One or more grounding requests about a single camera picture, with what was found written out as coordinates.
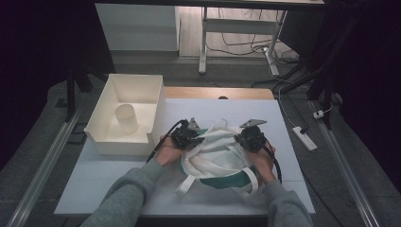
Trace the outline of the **white cabinet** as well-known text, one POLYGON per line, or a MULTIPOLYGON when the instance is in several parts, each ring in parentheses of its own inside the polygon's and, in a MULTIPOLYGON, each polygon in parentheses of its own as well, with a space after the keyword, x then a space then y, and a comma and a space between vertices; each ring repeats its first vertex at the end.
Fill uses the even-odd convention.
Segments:
POLYGON ((178 51, 178 7, 96 3, 108 47, 118 51, 178 51))

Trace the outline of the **white power strip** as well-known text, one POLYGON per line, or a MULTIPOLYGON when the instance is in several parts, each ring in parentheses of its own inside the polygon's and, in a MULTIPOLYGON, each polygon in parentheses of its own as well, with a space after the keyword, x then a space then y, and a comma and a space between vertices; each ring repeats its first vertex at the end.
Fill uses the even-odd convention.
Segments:
POLYGON ((316 144, 310 139, 310 137, 306 134, 305 131, 303 131, 301 127, 294 127, 292 131, 309 151, 315 150, 317 148, 316 144))

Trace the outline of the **metal rail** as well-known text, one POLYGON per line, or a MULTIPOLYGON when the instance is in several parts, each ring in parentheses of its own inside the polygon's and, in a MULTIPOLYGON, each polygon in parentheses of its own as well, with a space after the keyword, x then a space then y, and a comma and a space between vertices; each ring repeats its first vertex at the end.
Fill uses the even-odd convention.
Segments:
POLYGON ((372 205, 369 203, 363 189, 361 188, 353 169, 350 167, 346 157, 344 156, 336 136, 331 130, 327 128, 321 118, 317 119, 317 123, 322 132, 323 138, 337 164, 339 172, 344 179, 351 196, 355 200, 355 205, 365 226, 380 227, 375 211, 372 205))
POLYGON ((55 140, 44 156, 38 170, 30 182, 25 194, 14 210, 6 227, 24 227, 32 209, 40 197, 44 186, 57 163, 68 138, 75 127, 82 109, 78 108, 71 118, 61 125, 55 140))

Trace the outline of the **person's left hand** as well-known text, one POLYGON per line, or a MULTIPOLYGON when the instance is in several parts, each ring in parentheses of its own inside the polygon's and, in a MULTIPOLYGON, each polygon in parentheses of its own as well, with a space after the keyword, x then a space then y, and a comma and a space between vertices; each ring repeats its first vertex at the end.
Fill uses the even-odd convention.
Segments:
POLYGON ((173 143, 171 137, 168 136, 161 145, 160 149, 157 151, 155 160, 161 166, 167 166, 177 161, 181 157, 182 153, 183 150, 178 149, 173 143))

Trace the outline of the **white plastic box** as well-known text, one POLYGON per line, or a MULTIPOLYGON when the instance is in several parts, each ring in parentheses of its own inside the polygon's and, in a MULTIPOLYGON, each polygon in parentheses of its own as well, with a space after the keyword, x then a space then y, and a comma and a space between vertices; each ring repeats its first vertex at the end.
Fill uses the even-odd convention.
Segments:
POLYGON ((84 131, 100 154, 148 156, 162 135, 165 108, 161 75, 110 74, 84 131), (114 115, 124 103, 136 112, 133 134, 124 133, 114 115))

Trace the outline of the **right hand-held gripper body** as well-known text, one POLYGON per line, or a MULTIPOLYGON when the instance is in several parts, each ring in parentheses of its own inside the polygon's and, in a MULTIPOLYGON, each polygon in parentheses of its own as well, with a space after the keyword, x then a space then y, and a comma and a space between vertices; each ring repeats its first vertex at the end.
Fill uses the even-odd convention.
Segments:
POLYGON ((249 119, 240 125, 241 132, 235 135, 235 140, 247 151, 256 153, 267 142, 264 133, 259 129, 259 125, 265 123, 266 120, 249 119))

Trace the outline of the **black stand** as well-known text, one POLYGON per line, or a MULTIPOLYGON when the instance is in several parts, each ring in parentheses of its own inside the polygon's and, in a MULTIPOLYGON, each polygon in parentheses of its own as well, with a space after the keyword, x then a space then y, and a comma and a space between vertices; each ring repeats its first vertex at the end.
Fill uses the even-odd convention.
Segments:
POLYGON ((93 88, 92 82, 89 79, 90 75, 93 75, 104 82, 108 80, 108 76, 106 74, 101 73, 99 70, 95 69, 92 65, 87 63, 75 64, 69 69, 66 77, 66 83, 67 83, 67 116, 65 119, 66 122, 69 122, 72 119, 76 109, 75 85, 78 86, 81 92, 89 93, 93 88))
POLYGON ((353 17, 345 9, 334 11, 289 10, 280 40, 300 55, 300 65, 306 67, 306 75, 300 76, 281 89, 285 94, 312 81, 306 96, 317 100, 323 95, 323 123, 330 126, 332 107, 332 78, 334 64, 353 24, 353 17))

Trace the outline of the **white cup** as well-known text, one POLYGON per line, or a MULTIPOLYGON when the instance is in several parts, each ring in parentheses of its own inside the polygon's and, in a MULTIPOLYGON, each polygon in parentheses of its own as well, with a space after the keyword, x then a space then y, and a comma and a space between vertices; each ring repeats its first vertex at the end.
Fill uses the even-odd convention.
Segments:
POLYGON ((124 133, 133 134, 138 130, 136 112, 130 103, 124 103, 117 106, 114 110, 114 115, 124 133))

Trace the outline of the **person's right hand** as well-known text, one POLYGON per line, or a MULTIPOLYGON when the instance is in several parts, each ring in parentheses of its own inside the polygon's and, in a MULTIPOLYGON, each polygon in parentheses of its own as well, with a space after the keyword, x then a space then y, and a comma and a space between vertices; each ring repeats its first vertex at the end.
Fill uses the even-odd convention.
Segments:
POLYGON ((248 157, 264 184, 272 183, 276 180, 272 172, 273 161, 264 149, 260 149, 257 152, 248 152, 248 157))

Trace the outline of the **white tote bag coloured patches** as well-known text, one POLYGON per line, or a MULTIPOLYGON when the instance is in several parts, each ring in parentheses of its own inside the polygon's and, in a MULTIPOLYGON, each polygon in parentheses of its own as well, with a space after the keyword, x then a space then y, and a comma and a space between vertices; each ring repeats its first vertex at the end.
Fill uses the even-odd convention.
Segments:
POLYGON ((228 127, 220 119, 215 125, 200 133, 200 142, 186 152, 180 161, 180 171, 186 179, 176 189, 183 196, 194 182, 201 182, 215 189, 232 188, 241 197, 258 191, 255 170, 235 136, 237 127, 228 127))

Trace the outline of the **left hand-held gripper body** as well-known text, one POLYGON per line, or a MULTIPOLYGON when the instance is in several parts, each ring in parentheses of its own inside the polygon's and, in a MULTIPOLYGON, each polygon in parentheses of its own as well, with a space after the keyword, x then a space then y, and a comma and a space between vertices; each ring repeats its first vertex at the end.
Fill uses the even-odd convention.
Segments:
POLYGON ((182 120, 181 123, 181 126, 171 133, 171 139, 177 148, 191 149, 204 140, 201 137, 201 128, 194 117, 190 120, 182 120))

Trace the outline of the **white desk frame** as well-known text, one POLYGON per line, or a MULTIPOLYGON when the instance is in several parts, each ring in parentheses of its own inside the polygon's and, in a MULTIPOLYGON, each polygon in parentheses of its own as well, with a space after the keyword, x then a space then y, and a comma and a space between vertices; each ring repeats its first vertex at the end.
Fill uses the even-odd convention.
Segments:
POLYGON ((229 34, 254 34, 254 35, 269 35, 271 43, 268 47, 263 47, 263 54, 266 57, 270 73, 276 77, 279 71, 273 58, 273 52, 277 43, 282 25, 286 18, 287 12, 279 10, 277 12, 278 18, 274 21, 262 20, 240 20, 240 19, 223 19, 223 18, 209 18, 208 7, 202 8, 201 14, 201 43, 200 43, 200 61, 199 61, 199 74, 206 73, 206 39, 208 33, 229 33, 229 34))

